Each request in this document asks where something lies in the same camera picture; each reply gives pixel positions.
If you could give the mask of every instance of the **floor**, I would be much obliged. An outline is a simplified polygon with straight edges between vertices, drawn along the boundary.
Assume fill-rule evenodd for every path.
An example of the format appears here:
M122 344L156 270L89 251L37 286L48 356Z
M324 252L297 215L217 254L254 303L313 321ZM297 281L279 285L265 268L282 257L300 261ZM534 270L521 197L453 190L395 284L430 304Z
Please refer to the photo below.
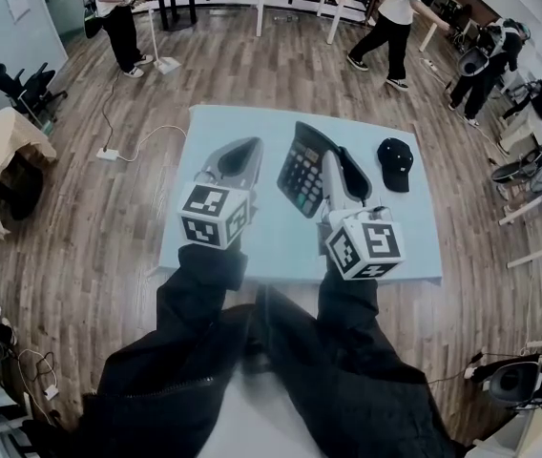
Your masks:
M502 200L489 181L489 157L503 162L490 140L499 133L495 116L506 103L490 101L480 117L483 132L450 112L444 87L420 58L452 70L455 55L440 36L426 53L417 51L427 31L421 20L407 50L411 92L400 94L384 85L385 49L365 58L370 73L345 62L363 28L342 23L328 46L329 19L301 14L298 22L288 22L286 15L266 10L257 38L255 9L201 9L193 29L163 34L159 42L162 54L181 68L169 75L149 68L139 80L117 74L103 32L68 47L71 59L55 82L70 94L51 136L59 160L47 170L33 216L10 224L12 235L0 241L3 315L18 327L22 348L53 352L59 395L50 404L44 400L48 377L31 386L38 402L56 408L66 426L75 426L81 394L95 389L104 360L155 327L155 291L163 277L149 279L147 273L156 265L184 143L182 134L165 130L133 163L96 159L110 133L101 113L106 101L114 126L110 147L124 156L134 155L139 140L157 126L187 130L188 109L199 103L290 109L413 132L434 200L444 280L442 286L382 287L382 328L400 356L430 381L460 374L482 347L514 354L528 334L542 339L542 260L505 268L508 260L542 247L542 217L532 213L525 223L499 227ZM147 17L136 21L140 47L150 52ZM30 376L33 363L23 357ZM22 389L14 364L7 380L12 392ZM432 391L451 436L465 444L506 419L461 378L433 384Z

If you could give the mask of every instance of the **sneaker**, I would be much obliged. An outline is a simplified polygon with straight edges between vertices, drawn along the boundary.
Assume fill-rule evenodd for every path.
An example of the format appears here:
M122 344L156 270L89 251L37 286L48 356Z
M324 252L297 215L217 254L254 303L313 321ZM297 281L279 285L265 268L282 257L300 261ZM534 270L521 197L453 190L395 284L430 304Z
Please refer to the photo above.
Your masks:
M134 66L134 68L130 72L122 72L122 73L125 76L129 76L130 78L140 78L144 75L144 72L137 66Z
M405 83L405 80L392 80L388 78L386 80L386 83L390 87L394 87L396 90L399 90L400 92L408 92L408 85Z
M504 149L502 147L502 143L501 142L496 142L496 146L497 148L500 150L500 153L502 153L504 156L510 156L511 153L509 153L506 149Z
M148 65L153 62L153 57L150 54L142 54L141 59L136 61L134 64L136 66Z
M504 201L509 201L509 191L504 187L504 185L496 185L496 192L500 194L500 197L502 197Z
M474 366L469 366L466 370L464 370L464 379L470 380L472 378L472 375L474 375L474 370L476 368Z
M346 56L347 62L353 66L356 70L360 70L361 72L367 72L368 66L363 61L357 61L353 57L351 57L349 54Z
M469 124L472 127L480 127L481 126L481 124L479 124L479 122L477 121L476 118L465 118L464 117L464 120L466 120L466 123Z

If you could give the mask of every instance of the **backpack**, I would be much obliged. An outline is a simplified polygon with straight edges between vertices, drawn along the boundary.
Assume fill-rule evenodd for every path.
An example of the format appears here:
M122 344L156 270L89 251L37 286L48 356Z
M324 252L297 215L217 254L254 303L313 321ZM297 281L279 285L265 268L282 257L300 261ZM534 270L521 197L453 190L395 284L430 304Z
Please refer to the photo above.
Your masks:
M101 20L97 16L97 3L95 0L86 0L84 4L84 33L92 39L101 31Z

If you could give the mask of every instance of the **cable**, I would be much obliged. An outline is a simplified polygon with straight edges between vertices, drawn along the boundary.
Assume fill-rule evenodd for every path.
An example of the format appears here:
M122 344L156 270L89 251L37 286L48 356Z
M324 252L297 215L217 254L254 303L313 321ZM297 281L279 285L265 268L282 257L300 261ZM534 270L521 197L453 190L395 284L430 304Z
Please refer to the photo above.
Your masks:
M49 418L48 414L44 411L44 409L41 407L41 405L37 403L37 401L35 400L35 397L33 397L33 393L31 392L30 388L27 386L27 383L25 382L25 376L23 375L23 369L21 368L21 356L23 356L24 353L33 353L34 355L38 355L39 357L42 358L42 360L39 360L35 364L36 368L37 368L37 365L42 361L44 361L48 365L48 367L51 370L52 375L54 377L54 386L55 386L55 388L57 387L57 374L54 372L54 369L52 368L51 364L47 361L46 357L42 353L38 353L37 351L33 351L32 349L24 349L23 351L21 351L19 353L19 355L16 358L16 362L17 362L17 364L19 366L19 373L21 374L21 380L23 381L23 385L25 386L25 389L27 390L27 393L30 394L30 397L33 400L33 403L40 409L40 412L42 412L42 414L44 414L44 417L46 417L46 420L52 426L52 422L51 422L51 419Z
M123 157L121 155L118 155L118 157L124 161L127 161L128 163L131 163L133 161L135 161L137 159L137 155L139 155L139 148L141 148L141 145L146 142L148 140L148 138L153 135L156 131L158 131L159 129L178 129L180 132L182 132L184 134L184 137L186 137L186 133L181 129L179 128L178 126L160 126L160 127L157 127L156 129L154 129L151 133L149 133L148 135L146 135L146 137L144 137L142 140L139 141L139 144L137 144L137 149L135 150L135 156L132 157L131 159L127 159L126 157Z
M112 127L112 124L110 123L110 119L106 115L106 104L112 98L112 95L115 94L115 84L116 81L118 81L118 77L120 76L120 71L116 73L115 81L112 82L112 90L110 91L110 94L106 97L106 100L103 102L103 105L101 106L101 113L103 114L104 118L106 119L106 122L108 122L108 127L110 128L110 135L108 136L108 140L106 140L106 144L103 147L104 153L108 151L108 144L110 144L110 139L112 139L113 134L115 133L115 128Z

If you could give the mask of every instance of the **office chair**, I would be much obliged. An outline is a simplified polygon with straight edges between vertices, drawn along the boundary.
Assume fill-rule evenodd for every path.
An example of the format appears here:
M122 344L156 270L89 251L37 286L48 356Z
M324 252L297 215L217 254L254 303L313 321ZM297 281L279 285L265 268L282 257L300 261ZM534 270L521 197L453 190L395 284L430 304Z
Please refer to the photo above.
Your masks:
M55 71L45 72L44 70L47 66L48 63L44 63L40 69L25 82L25 85L21 85L21 74L24 70L21 70L15 78L11 78L6 73L6 66L0 63L0 91L6 94L10 99L12 107L18 113L28 115L31 120L36 121L40 127L42 127L42 124L38 120L37 115L41 111L45 111L51 116L53 122L56 121L55 116L49 112L48 106L56 98L60 96L67 98L68 96L66 91L59 92L58 94L51 94L48 86L55 75Z

